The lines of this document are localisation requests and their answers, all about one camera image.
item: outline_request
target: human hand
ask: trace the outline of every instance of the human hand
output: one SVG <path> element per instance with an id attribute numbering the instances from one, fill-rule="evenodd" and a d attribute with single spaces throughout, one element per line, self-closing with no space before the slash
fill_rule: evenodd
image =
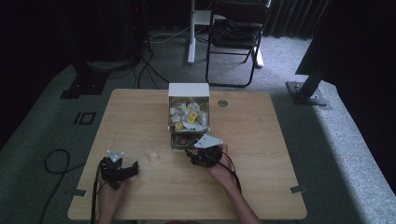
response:
<path id="1" fill-rule="evenodd" d="M 223 153 L 228 154 L 228 146 L 226 144 L 221 144 L 219 145 L 219 147 Z M 223 155 L 219 162 L 224 164 L 230 170 L 233 169 L 231 160 L 227 156 Z M 234 184 L 233 175 L 224 167 L 217 164 L 208 168 L 207 170 L 212 175 L 212 177 L 217 180 L 223 187 L 229 184 Z"/>
<path id="2" fill-rule="evenodd" d="M 129 181 L 123 180 L 120 182 L 120 187 L 115 190 L 113 189 L 103 178 L 102 173 L 99 172 L 99 224 L 109 224 L 113 220 L 122 199 L 125 197 Z"/>

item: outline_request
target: metal stand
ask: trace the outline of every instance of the metal stand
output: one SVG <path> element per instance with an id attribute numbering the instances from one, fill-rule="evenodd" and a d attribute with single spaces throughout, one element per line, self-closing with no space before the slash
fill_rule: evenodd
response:
<path id="1" fill-rule="evenodd" d="M 77 99 L 80 95 L 100 95 L 107 78 L 108 73 L 90 72 L 88 75 L 78 73 L 69 90 L 62 93 L 61 99 Z"/>
<path id="2" fill-rule="evenodd" d="M 286 82 L 289 93 L 293 99 L 293 102 L 296 105 L 319 105 L 319 107 L 323 110 L 332 110 L 332 106 L 328 101 L 323 99 L 323 96 L 320 93 L 319 89 L 316 89 L 312 96 L 310 96 L 309 98 L 304 98 L 301 94 L 301 88 L 303 85 L 303 82 Z"/>

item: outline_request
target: gray mat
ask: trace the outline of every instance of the gray mat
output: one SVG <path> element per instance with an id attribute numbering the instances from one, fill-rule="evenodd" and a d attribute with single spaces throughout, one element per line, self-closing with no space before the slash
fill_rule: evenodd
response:
<path id="1" fill-rule="evenodd" d="M 152 44 L 154 55 L 150 64 L 172 82 L 205 82 L 205 43 L 197 42 L 195 64 L 189 65 L 188 42 L 186 38 L 174 38 L 162 44 Z M 256 69 L 250 86 L 245 89 L 211 87 L 210 90 L 271 94 L 299 184 L 307 188 L 303 197 L 308 216 L 299 220 L 300 223 L 396 223 L 395 195 L 336 88 L 325 82 L 319 85 L 332 110 L 295 105 L 291 100 L 285 82 L 306 80 L 306 76 L 295 76 L 294 73 L 309 43 L 309 40 L 297 38 L 265 37 L 262 40 L 264 67 Z M 244 74 L 249 66 L 246 68 L 243 67 L 245 64 L 237 63 L 229 67 L 227 63 L 234 59 L 220 57 L 218 62 L 226 65 L 213 63 L 213 74 L 225 74 L 235 81 L 248 76 Z M 95 62 L 93 65 L 108 67 L 114 63 Z M 140 63 L 134 70 L 111 74 L 101 95 L 83 95 L 76 100 L 60 99 L 76 74 L 72 67 L 65 68 L 51 81 L 20 128 L 0 151 L 0 223 L 38 223 L 41 211 L 60 179 L 59 175 L 48 174 L 44 169 L 46 155 L 53 149 L 64 148 L 70 153 L 70 168 L 82 164 L 89 155 L 111 92 L 118 88 L 135 88 L 136 77 L 143 66 Z M 156 86 L 167 89 L 167 83 L 153 71 L 144 71 L 141 88 L 156 89 Z M 92 124 L 76 123 L 78 113 L 95 113 Z M 55 170 L 62 170 L 65 163 L 66 156 L 62 153 L 49 159 L 49 167 Z M 44 223 L 88 223 L 67 217 L 81 173 L 82 168 L 79 168 L 65 175 L 49 204 Z M 276 223 L 276 220 L 265 223 Z M 293 220 L 281 223 L 293 223 Z"/>

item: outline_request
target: white box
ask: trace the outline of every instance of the white box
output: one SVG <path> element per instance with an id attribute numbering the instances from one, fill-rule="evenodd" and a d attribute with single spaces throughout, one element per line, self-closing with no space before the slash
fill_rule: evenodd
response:
<path id="1" fill-rule="evenodd" d="M 169 120 L 168 120 L 168 130 L 171 133 L 206 133 L 207 131 L 210 130 L 209 127 L 209 99 L 210 99 L 210 94 L 209 94 L 209 85 L 207 83 L 169 83 L 169 92 L 168 92 L 168 98 L 169 98 Z M 198 117 L 194 120 L 194 122 L 191 122 L 191 125 L 193 123 L 201 125 L 200 128 L 205 127 L 203 130 L 200 130 L 200 128 L 195 129 L 177 129 L 177 118 L 173 118 L 174 114 L 172 114 L 173 111 L 181 110 L 180 108 L 183 107 L 183 104 L 187 107 L 187 109 L 184 110 L 186 114 L 181 115 L 184 119 L 180 118 L 179 122 L 182 121 L 191 121 L 189 119 L 189 113 L 194 110 L 197 111 Z M 199 110 L 196 110 L 195 107 L 192 107 L 189 105 L 198 105 Z M 202 121 L 203 117 L 206 116 L 205 118 L 205 123 L 201 123 L 199 121 Z"/>

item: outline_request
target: folding chair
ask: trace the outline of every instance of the folding chair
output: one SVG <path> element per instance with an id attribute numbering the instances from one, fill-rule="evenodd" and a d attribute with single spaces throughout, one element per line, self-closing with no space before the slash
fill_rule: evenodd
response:
<path id="1" fill-rule="evenodd" d="M 244 88 L 251 83 L 262 40 L 262 31 L 269 19 L 269 14 L 269 8 L 260 2 L 213 1 L 210 13 L 205 71 L 206 82 L 209 85 Z M 225 19 L 214 20 L 217 16 Z M 243 49 L 245 53 L 211 51 L 211 45 L 219 49 Z M 245 55 L 246 58 L 243 61 L 245 63 L 252 51 L 254 52 L 252 57 L 253 63 L 248 83 L 216 83 L 209 80 L 210 54 Z"/>

